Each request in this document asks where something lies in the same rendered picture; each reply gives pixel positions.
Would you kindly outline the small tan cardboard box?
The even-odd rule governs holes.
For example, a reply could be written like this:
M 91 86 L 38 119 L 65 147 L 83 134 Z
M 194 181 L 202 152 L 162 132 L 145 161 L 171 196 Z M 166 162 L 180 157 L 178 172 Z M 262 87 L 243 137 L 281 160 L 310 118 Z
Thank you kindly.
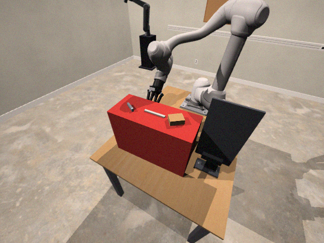
M 168 114 L 168 121 L 170 126 L 185 124 L 185 118 L 182 113 Z

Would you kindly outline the red tool chest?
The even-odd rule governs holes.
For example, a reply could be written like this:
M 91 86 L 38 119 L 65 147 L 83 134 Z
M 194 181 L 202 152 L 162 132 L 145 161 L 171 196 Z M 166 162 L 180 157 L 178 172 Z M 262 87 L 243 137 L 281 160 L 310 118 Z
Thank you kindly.
M 176 113 L 184 125 L 170 126 L 168 114 Z M 183 177 L 203 116 L 131 94 L 107 114 L 118 148 Z

